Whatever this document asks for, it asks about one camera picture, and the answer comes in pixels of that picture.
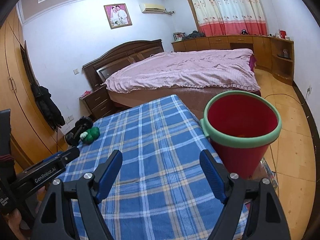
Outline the person's left hand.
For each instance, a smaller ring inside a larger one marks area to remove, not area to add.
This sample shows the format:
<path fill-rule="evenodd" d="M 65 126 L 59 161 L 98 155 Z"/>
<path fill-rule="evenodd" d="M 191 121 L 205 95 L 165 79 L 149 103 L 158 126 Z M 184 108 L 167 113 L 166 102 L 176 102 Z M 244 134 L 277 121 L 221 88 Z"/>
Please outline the person's left hand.
<path fill-rule="evenodd" d="M 42 187 L 34 195 L 27 199 L 27 206 L 31 208 L 31 213 L 35 216 L 37 215 L 42 203 L 40 199 L 43 198 L 45 193 L 46 189 L 45 187 Z M 12 213 L 6 215 L 6 221 L 17 239 L 30 239 L 30 237 L 27 236 L 27 234 L 29 234 L 27 230 L 22 230 L 20 227 L 22 216 L 18 209 L 15 209 L 14 211 L 12 211 Z"/>

